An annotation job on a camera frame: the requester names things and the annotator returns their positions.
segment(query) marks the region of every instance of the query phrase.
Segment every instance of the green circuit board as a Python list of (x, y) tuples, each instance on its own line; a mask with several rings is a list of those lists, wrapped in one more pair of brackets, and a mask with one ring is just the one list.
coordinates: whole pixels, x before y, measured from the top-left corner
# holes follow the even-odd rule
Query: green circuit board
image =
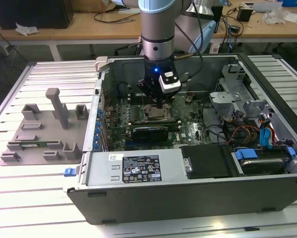
[(145, 125), (147, 114), (145, 104), (132, 105), (128, 100), (121, 99), (108, 106), (110, 119), (108, 131), (111, 137), (110, 151), (123, 150), (150, 150), (172, 149), (181, 145), (211, 144), (210, 137), (206, 134), (201, 120), (200, 109), (203, 100), (193, 100), (187, 104), (186, 96), (176, 95), (171, 104), (166, 105), (168, 116), (173, 123), (150, 124), (149, 126), (167, 126), (169, 128), (168, 140), (165, 142), (135, 143), (131, 139), (131, 131), (136, 123)]

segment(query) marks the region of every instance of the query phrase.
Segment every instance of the workbench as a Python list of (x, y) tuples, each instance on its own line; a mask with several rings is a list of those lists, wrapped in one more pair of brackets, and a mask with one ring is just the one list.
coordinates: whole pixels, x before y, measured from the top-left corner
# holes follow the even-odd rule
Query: workbench
[[(224, 14), (231, 8), (237, 7), (242, 0), (231, 0), (232, 6), (224, 7)], [(297, 13), (297, 7), (286, 7), (290, 12)], [(103, 15), (103, 20), (113, 21), (129, 16), (130, 14), (111, 12)], [(244, 24), (244, 32), (238, 37), (239, 43), (271, 43), (297, 42), (297, 24), (266, 25), (262, 20), (262, 13), (251, 16)], [(0, 30), (2, 35), (13, 45), (47, 45), (55, 61), (61, 61), (59, 45), (90, 45), (91, 54), (94, 54), (93, 44), (132, 44), (137, 42), (141, 34), (140, 16), (134, 16), (135, 21), (125, 24), (106, 24), (96, 22), (93, 13), (75, 13), (67, 29), (39, 29), (35, 35), (23, 36), (15, 30)], [(230, 24), (239, 25), (233, 19)], [(211, 53), (217, 53), (225, 35), (225, 28), (221, 22), (219, 31), (211, 40)], [(0, 46), (7, 43), (0, 36)]]
[[(297, 72), (283, 59), (272, 56), (250, 59), (297, 114)], [(36, 103), (41, 111), (53, 110), (45, 97), (49, 87), (60, 89), (60, 100), (69, 110), (77, 104), (85, 104), (90, 109), (96, 74), (94, 64), (95, 61), (90, 60), (38, 62), (27, 66), (0, 106), (0, 155), (23, 120), (21, 110), (25, 104)], [(252, 87), (264, 99), (264, 94), (255, 85)], [(92, 226), (64, 192), (77, 179), (63, 176), (68, 167), (70, 165), (0, 166), (0, 237), (297, 236), (297, 201), (281, 212)]]

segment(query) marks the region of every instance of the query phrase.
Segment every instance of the power supply label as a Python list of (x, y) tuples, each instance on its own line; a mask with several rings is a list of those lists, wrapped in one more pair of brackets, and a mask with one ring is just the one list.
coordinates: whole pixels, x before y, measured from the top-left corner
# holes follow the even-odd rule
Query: power supply label
[(158, 155), (123, 157), (124, 183), (162, 180)]

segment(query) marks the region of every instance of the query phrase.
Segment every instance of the slotted aluminum surface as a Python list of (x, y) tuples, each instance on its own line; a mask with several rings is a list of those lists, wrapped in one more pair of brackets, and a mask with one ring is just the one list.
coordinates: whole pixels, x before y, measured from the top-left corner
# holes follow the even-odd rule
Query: slotted aluminum surface
[[(297, 72), (283, 59), (275, 59), (272, 56), (250, 56), (249, 58), (297, 115)], [(264, 99), (262, 92), (254, 83), (251, 87), (260, 99)]]
[[(94, 63), (43, 62), (33, 69), (28, 68), (28, 72), (20, 78), (19, 86), (14, 89), (15, 93), (11, 95), (11, 99), (1, 107), (0, 131), (5, 132), (0, 132), (0, 154), (6, 149), (6, 142), (11, 139), (23, 119), (21, 109), (25, 103), (37, 103), (41, 110), (52, 109), (52, 105), (44, 98), (48, 87), (60, 88), (61, 100), (67, 102), (69, 109), (74, 109), (75, 105), (80, 103), (86, 103), (90, 107), (95, 78), (92, 80), (89, 74), (95, 73)], [(85, 68), (88, 75), (81, 75), (81, 68)], [(47, 69), (49, 72), (33, 74), (36, 69)], [(76, 177), (63, 177), (62, 173), (67, 166), (0, 167), (0, 238), (297, 236), (297, 201), (282, 212), (92, 226), (85, 221), (62, 190), (63, 187), (76, 182)], [(286, 188), (281, 189), (286, 195)], [(154, 195), (148, 199), (154, 201)], [(244, 227), (256, 227), (260, 230), (245, 232)]]

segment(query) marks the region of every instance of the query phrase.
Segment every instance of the floor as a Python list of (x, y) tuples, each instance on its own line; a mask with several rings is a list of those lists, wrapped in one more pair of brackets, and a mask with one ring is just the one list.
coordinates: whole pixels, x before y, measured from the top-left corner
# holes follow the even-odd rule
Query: floor
[[(272, 44), (269, 54), (272, 54), (272, 48), (276, 44)], [(98, 56), (113, 56), (116, 48), (122, 45), (99, 45), (94, 46), (96, 57)], [(234, 52), (244, 52), (247, 55), (261, 55), (262, 49), (265, 44), (242, 44), (235, 48)], [(88, 45), (75, 45), (74, 47), (61, 46), (60, 53), (63, 56), (63, 60), (90, 60), (90, 51)], [(50, 53), (48, 46), (20, 46), (18, 51), (28, 61), (53, 61), (53, 57)], [(120, 51), (120, 55), (133, 55), (134, 49), (126, 49)], [(228, 51), (228, 47), (222, 47), (221, 52)], [(18, 79), (22, 70), (26, 66), (26, 62), (18, 55), (15, 54), (13, 49), (10, 50), (9, 56), (0, 59), (0, 104), (12, 88), (15, 81)], [(278, 49), (280, 54), (296, 71), (297, 71), (297, 46), (292, 43), (283, 44)]]

